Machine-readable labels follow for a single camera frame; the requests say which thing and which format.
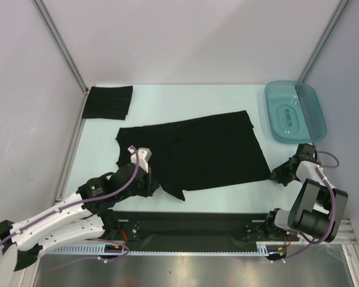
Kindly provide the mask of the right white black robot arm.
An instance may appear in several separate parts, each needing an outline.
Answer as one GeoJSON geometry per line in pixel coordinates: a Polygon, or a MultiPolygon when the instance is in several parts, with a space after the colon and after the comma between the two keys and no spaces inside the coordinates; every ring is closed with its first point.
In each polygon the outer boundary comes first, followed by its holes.
{"type": "Polygon", "coordinates": [[[313,145],[300,143],[288,161],[272,170],[271,181],[283,186],[299,181],[302,187],[290,210],[276,208],[267,214],[264,234],[268,239],[278,240],[288,231],[305,236],[311,244],[335,239],[348,193],[328,180],[318,153],[313,145]]]}

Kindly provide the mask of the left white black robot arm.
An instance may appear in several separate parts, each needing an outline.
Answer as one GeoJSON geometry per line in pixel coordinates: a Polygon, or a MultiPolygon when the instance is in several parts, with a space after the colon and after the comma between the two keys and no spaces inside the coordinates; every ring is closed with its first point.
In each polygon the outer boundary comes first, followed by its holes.
{"type": "Polygon", "coordinates": [[[46,253],[82,240],[115,242],[126,250],[127,234],[113,207],[129,197],[151,197],[159,188],[150,169],[133,163],[89,179],[60,203],[23,222],[0,222],[0,250],[17,249],[15,270],[31,266],[46,253]]]}

